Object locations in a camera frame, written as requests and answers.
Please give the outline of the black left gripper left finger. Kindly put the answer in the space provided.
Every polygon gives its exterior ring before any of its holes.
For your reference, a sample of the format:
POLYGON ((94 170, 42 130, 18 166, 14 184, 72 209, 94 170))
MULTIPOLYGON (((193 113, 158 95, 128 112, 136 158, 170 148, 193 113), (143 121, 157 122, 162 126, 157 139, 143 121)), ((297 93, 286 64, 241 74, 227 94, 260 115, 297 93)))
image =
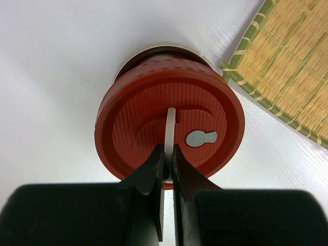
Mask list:
POLYGON ((164 147, 118 183, 28 184, 1 211, 1 245, 158 245, 164 147))

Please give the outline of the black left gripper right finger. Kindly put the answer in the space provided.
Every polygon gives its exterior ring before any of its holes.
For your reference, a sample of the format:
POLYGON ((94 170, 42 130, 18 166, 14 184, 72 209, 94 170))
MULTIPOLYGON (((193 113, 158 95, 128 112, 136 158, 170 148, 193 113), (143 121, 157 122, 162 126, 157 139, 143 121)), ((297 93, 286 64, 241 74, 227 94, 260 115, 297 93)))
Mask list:
POLYGON ((173 151, 177 245, 327 245, 327 219, 303 190, 224 190, 173 151))

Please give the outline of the red round lid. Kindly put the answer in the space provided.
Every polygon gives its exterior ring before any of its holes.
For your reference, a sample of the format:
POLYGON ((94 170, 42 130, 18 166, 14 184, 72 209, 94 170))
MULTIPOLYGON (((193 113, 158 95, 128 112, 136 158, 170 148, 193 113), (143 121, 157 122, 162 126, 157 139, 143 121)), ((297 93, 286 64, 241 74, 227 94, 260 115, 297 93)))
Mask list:
POLYGON ((241 103, 217 72, 171 58, 139 65, 113 83, 99 106, 94 138, 101 162, 119 179, 157 145, 166 158, 180 146, 187 161, 210 177, 234 156, 244 129, 241 103))

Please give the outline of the red steel lunch box bowl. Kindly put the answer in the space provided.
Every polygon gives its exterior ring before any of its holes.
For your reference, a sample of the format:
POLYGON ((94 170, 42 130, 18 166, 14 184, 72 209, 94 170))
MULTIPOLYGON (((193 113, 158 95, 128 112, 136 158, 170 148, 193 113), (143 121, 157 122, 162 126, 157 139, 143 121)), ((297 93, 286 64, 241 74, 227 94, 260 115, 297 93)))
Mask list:
POLYGON ((198 49, 178 42, 156 42, 143 46, 131 53, 119 66, 113 82, 130 70, 156 60, 163 59, 186 59, 205 65, 215 72, 218 69, 198 49))

